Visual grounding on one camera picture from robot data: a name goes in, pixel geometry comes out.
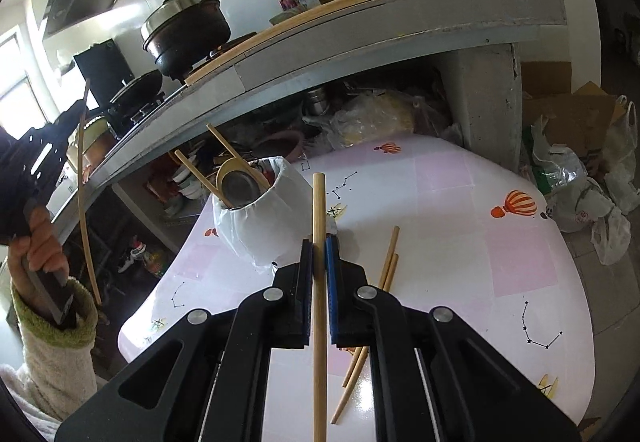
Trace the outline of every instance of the gray countertop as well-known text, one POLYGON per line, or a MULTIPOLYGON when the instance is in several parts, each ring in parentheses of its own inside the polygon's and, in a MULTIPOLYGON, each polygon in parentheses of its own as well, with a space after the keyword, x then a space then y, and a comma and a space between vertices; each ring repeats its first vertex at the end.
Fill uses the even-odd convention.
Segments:
MULTIPOLYGON (((125 136, 86 184, 109 186, 206 130, 301 90, 419 56, 537 38, 566 25, 563 0, 373 0, 302 24, 185 86, 125 136)), ((61 242, 78 223, 73 195, 54 220, 61 242)))

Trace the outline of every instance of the orange striped balloon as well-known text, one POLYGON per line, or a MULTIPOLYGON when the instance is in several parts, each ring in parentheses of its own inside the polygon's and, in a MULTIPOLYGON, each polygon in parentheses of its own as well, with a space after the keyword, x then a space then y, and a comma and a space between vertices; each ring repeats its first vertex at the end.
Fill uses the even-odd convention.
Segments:
POLYGON ((514 215, 533 216, 538 207, 533 198, 522 191, 510 191, 504 199, 504 207, 496 206, 491 210, 491 216, 502 218, 506 213, 514 215))
POLYGON ((385 142, 382 146, 376 146, 374 150, 381 149, 384 153, 400 153, 402 148, 395 142, 385 142))

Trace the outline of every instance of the tile floor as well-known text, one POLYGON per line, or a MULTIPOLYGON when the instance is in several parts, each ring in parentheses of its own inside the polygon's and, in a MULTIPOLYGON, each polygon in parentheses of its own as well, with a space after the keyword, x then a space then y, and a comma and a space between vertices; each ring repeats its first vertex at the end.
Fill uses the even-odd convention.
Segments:
POLYGON ((623 258, 611 266, 600 264, 590 228, 564 234, 591 311, 596 377, 585 418, 599 417, 599 425, 640 369, 640 209, 628 218, 636 238, 623 258))

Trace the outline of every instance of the cardboard box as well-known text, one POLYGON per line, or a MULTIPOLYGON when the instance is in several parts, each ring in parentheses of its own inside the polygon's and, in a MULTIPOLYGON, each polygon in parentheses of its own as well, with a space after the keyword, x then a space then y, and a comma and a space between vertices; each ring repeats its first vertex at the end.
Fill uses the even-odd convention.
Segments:
POLYGON ((571 93, 571 63, 521 66, 522 89, 530 95, 522 102, 522 125, 531 126, 540 115, 548 117, 549 144, 567 145, 588 164, 602 149, 616 98, 591 82, 571 93))

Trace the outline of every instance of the kitchen counter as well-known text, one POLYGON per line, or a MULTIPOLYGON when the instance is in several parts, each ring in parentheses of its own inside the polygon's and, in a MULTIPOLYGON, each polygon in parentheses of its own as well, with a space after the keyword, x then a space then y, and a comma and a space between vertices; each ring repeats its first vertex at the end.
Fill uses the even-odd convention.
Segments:
MULTIPOLYGON (((449 71, 450 79, 443 78, 465 146, 514 169, 522 88, 511 44, 535 40, 542 25, 566 25, 562 0, 373 0, 317 18, 175 92, 92 173, 86 205, 105 187, 203 133, 208 122, 217 126, 301 90, 433 54, 434 63, 449 71), (465 82, 470 73, 472 83, 465 82)), ((77 223, 74 194, 54 220, 61 242, 77 223)))

